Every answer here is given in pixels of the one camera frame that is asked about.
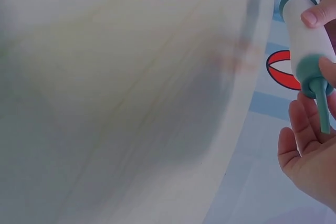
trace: red lips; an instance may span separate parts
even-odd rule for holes
[[[301,90],[300,83],[290,69],[289,50],[282,50],[270,55],[266,61],[269,75],[280,85],[291,90]]]

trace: hand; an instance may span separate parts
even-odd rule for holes
[[[320,69],[336,87],[336,64],[323,58]],[[328,107],[336,118],[336,92],[328,97]],[[336,130],[321,133],[315,101],[301,92],[289,106],[289,117],[292,129],[279,135],[280,167],[300,190],[336,211]]]
[[[317,6],[303,12],[301,19],[310,28],[327,24],[336,19],[336,0],[320,0]]]

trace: fingernail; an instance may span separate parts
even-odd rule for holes
[[[330,64],[331,63],[331,60],[329,60],[328,58],[326,58],[326,57],[322,57],[321,59],[320,59],[320,62],[319,62],[319,65],[321,66],[321,65],[328,65],[328,64]]]
[[[329,59],[326,58],[326,57],[322,57],[322,58],[320,59],[320,61],[323,62],[323,63],[331,63],[331,60],[329,60]]]
[[[307,11],[302,13],[302,17],[310,24],[315,25],[317,23],[317,18],[314,13]]]

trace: teal rubber tip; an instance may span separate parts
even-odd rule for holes
[[[328,83],[324,78],[315,78],[309,83],[309,88],[316,95],[317,107],[320,114],[321,132],[330,134],[330,120],[327,103],[327,89]]]
[[[302,92],[309,98],[316,99],[320,114],[321,132],[330,133],[329,110],[327,96],[334,88],[323,77],[319,59],[324,55],[313,54],[304,57],[297,66],[297,78]]]

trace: toy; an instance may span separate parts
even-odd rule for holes
[[[336,62],[335,52],[324,27],[311,29],[301,21],[301,13],[316,4],[316,0],[281,0],[279,10],[289,34],[293,75],[301,83],[303,93],[316,99],[321,131],[330,133],[327,96],[333,87],[323,77],[319,59],[327,57]]]

